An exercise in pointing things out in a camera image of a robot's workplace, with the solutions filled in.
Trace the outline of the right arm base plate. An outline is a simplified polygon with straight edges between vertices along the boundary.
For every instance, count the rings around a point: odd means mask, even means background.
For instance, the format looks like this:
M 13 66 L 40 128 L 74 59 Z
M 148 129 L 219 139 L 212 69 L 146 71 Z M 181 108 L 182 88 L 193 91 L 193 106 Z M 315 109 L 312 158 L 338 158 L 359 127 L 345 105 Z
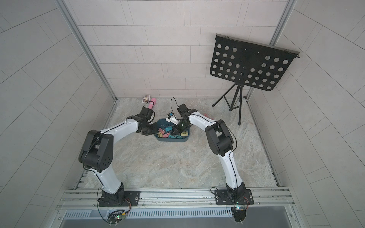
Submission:
M 215 190 L 215 201 L 217 205 L 253 205 L 254 199 L 252 191 L 246 189 L 245 191 L 234 192 L 227 189 Z

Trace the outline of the teal plastic storage box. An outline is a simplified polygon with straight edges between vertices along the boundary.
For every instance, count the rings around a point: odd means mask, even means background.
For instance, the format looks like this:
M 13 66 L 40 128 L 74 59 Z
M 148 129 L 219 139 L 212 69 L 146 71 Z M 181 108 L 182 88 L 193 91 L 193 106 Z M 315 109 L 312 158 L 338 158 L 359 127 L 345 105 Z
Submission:
M 184 132 L 177 132 L 177 125 L 167 122 L 165 119 L 159 119 L 157 121 L 157 133 L 154 137 L 161 142 L 186 142 L 190 136 L 190 128 L 187 128 Z

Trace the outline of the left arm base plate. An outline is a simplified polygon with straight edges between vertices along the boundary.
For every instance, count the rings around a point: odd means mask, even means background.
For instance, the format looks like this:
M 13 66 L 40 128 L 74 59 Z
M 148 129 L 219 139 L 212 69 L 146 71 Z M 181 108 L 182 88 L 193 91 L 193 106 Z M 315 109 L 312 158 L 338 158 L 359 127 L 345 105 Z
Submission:
M 101 197 L 97 197 L 100 207 L 127 207 L 137 206 L 140 198 L 140 191 L 119 191 L 110 194 L 102 191 Z

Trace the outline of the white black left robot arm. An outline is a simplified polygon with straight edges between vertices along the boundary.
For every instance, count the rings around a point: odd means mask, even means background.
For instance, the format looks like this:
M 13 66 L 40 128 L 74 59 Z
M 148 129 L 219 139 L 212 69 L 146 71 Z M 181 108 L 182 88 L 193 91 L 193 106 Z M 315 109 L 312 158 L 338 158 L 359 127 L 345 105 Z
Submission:
M 103 130 L 91 130 L 87 133 L 79 154 L 79 162 L 87 171 L 96 175 L 102 185 L 102 197 L 98 199 L 101 206 L 119 206 L 126 202 L 124 185 L 117 178 L 112 161 L 114 144 L 132 133 L 144 136 L 157 133 L 157 124 L 153 123 L 155 113 L 143 107 L 135 116 Z

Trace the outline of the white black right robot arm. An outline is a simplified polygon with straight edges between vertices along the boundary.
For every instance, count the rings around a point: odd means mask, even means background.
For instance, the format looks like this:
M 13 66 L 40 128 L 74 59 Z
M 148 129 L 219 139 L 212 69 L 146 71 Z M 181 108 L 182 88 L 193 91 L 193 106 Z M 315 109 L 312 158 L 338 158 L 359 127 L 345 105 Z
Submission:
M 239 202 L 246 192 L 246 187 L 235 164 L 234 138 L 226 123 L 223 120 L 210 119 L 195 109 L 187 108 L 185 104 L 178 106 L 177 111 L 183 121 L 205 131 L 209 147 L 218 156 L 223 167 L 228 197 L 234 203 Z

